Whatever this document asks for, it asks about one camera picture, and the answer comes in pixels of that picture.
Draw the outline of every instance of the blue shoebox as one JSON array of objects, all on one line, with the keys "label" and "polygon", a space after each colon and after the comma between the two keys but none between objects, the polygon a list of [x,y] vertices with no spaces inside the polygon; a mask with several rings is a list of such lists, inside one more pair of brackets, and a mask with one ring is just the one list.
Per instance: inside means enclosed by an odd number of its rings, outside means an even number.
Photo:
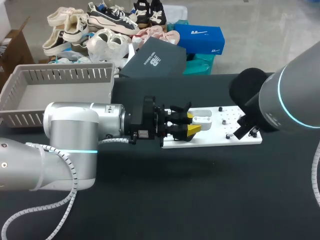
[{"label": "blue shoebox", "polygon": [[221,55],[224,50],[225,38],[219,26],[175,24],[174,30],[180,34],[178,46],[187,54]]}]

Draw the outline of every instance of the teal shoebox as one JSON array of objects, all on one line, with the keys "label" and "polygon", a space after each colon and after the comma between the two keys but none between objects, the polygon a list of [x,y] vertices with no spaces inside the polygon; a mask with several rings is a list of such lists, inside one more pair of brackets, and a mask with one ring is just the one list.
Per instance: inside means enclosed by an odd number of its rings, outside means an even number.
[{"label": "teal shoebox", "polygon": [[187,54],[223,53],[225,38],[218,26],[175,24],[174,30],[180,34],[178,46],[185,48]]},{"label": "teal shoebox", "polygon": [[195,54],[191,60],[186,62],[186,69],[183,75],[210,75],[215,56],[211,54]]}]

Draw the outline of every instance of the plastic crate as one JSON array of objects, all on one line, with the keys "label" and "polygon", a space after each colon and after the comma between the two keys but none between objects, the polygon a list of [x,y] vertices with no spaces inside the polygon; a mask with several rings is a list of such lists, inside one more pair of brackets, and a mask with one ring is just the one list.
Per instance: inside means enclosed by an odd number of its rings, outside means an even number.
[{"label": "plastic crate", "polygon": [[188,9],[180,5],[163,5],[167,23],[175,24],[179,20],[188,19]]},{"label": "plastic crate", "polygon": [[11,128],[40,127],[52,102],[111,102],[112,63],[18,65],[0,94],[0,118]]}]

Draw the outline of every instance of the black table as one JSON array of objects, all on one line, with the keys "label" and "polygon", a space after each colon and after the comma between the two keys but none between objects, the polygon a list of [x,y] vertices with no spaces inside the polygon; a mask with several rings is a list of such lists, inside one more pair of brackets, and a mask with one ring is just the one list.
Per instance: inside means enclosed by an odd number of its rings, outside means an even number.
[{"label": "black table", "polygon": [[[113,103],[130,110],[144,95],[193,107],[233,105],[235,75],[119,79]],[[0,127],[0,135],[48,144],[41,130]],[[100,146],[95,185],[80,191],[56,240],[283,240],[320,233],[311,165],[320,134],[263,134],[260,145],[161,149],[159,142]],[[0,192],[1,226],[12,214],[63,199],[66,192]],[[10,225],[9,240],[43,240],[67,206]]]}]

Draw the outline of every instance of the gray shoebox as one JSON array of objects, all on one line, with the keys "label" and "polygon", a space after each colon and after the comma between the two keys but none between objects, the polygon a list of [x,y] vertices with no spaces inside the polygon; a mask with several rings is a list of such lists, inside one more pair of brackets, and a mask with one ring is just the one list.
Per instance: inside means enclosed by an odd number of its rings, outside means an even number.
[{"label": "gray shoebox", "polygon": [[120,71],[120,76],[143,78],[182,75],[186,65],[185,48],[150,37]]}]

